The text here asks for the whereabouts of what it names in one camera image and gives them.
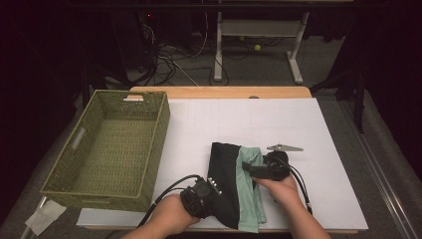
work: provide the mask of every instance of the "gray floor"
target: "gray floor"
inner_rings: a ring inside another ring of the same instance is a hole
[[[248,55],[245,45],[225,39],[223,46],[224,69],[229,77],[229,86],[294,86],[292,74],[285,52],[293,46],[293,39],[279,41],[277,46],[264,46],[259,52],[256,43],[265,45],[268,40],[248,40],[251,42]],[[324,80],[331,68],[341,41],[325,43],[321,38],[312,37],[303,41],[298,54],[304,86],[310,87]],[[214,57],[208,53],[209,47],[195,58],[177,60],[181,68],[213,68]],[[184,57],[173,52],[174,58]],[[185,70],[199,86],[209,85],[209,69]],[[130,77],[137,77],[136,71]],[[179,70],[166,85],[194,86],[195,84]],[[377,113],[370,95],[366,94],[363,115],[364,134],[357,133],[352,125],[350,112],[352,102],[337,102],[333,90],[323,90],[314,95],[318,99],[337,151],[349,176],[351,185],[361,202],[361,208],[369,230],[354,235],[332,234],[333,238],[417,238],[422,235],[422,184],[416,177],[395,144],[391,133]],[[46,179],[56,157],[82,113],[82,100],[75,102],[78,108],[74,120],[51,146],[34,171],[31,180],[19,200],[0,228],[0,238],[20,238],[25,230],[24,222],[34,212],[41,196],[39,190]],[[76,226],[80,209],[68,208],[39,238],[104,238],[108,231],[91,231]],[[206,238],[207,235],[182,234],[178,238]],[[230,235],[230,238],[280,238],[281,235]]]

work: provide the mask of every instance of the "white board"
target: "white board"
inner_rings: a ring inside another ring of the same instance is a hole
[[[326,127],[316,99],[169,100],[170,122],[153,199],[176,180],[206,177],[214,141],[257,146],[266,154],[277,143],[302,147],[288,152],[303,176],[314,217],[328,230],[366,230],[367,224]],[[193,186],[188,180],[181,187]],[[267,223],[260,229],[286,230],[288,225],[268,190],[260,188]],[[82,210],[77,225],[134,227],[143,213],[100,209]],[[214,217],[195,229],[225,229]]]

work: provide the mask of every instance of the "wicker basket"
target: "wicker basket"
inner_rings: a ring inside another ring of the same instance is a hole
[[[41,194],[67,207],[146,211],[169,118],[165,92],[96,91]]]

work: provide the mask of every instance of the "person's right hand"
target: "person's right hand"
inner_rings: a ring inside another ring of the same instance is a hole
[[[291,203],[302,203],[299,198],[298,186],[291,175],[281,181],[261,178],[254,178],[254,180],[267,187],[270,190],[271,196],[284,207]]]

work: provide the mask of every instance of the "black cable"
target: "black cable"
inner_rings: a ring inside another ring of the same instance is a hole
[[[181,178],[181,179],[179,179],[179,180],[177,180],[176,182],[174,182],[173,184],[171,184],[169,187],[167,187],[167,189],[165,189],[156,199],[155,199],[155,201],[154,201],[154,203],[152,203],[152,205],[148,208],[148,210],[146,211],[146,213],[145,213],[145,216],[143,216],[143,218],[142,218],[142,220],[140,221],[140,223],[136,226],[136,228],[138,228],[138,227],[140,227],[140,226],[142,226],[143,224],[145,224],[145,222],[148,220],[148,218],[149,218],[149,216],[152,214],[152,211],[155,209],[155,207],[158,205],[158,203],[161,201],[161,199],[168,193],[168,192],[170,192],[170,191],[173,191],[173,190],[183,190],[184,188],[181,188],[181,187],[175,187],[177,184],[179,184],[180,182],[182,182],[182,181],[185,181],[185,180],[187,180],[187,179],[189,179],[189,178],[193,178],[193,177],[196,177],[197,179],[200,179],[201,178],[201,176],[199,176],[199,175],[196,175],[196,174],[192,174],[192,175],[189,175],[189,176],[185,176],[185,177],[183,177],[183,178]],[[121,232],[122,230],[114,230],[114,231],[111,231],[108,235],[107,235],[107,237],[105,237],[105,239],[109,239],[109,238],[111,238],[111,236],[113,236],[114,234],[116,234],[116,233],[118,233],[118,232]]]
[[[193,178],[196,177],[197,179],[200,179],[201,176],[196,175],[196,174],[192,174],[189,176],[185,176],[179,180],[177,180],[176,182],[174,182],[173,184],[171,184],[169,187],[167,187],[167,189],[165,189],[154,201],[154,203],[152,203],[152,205],[149,207],[148,211],[146,211],[145,216],[143,217],[143,219],[139,222],[139,224],[137,225],[137,227],[142,226],[143,224],[145,224],[145,222],[148,220],[149,216],[152,214],[152,211],[155,209],[155,207],[158,205],[158,203],[161,201],[161,199],[168,193],[170,192],[177,184],[179,184],[182,181],[185,181],[189,178]]]

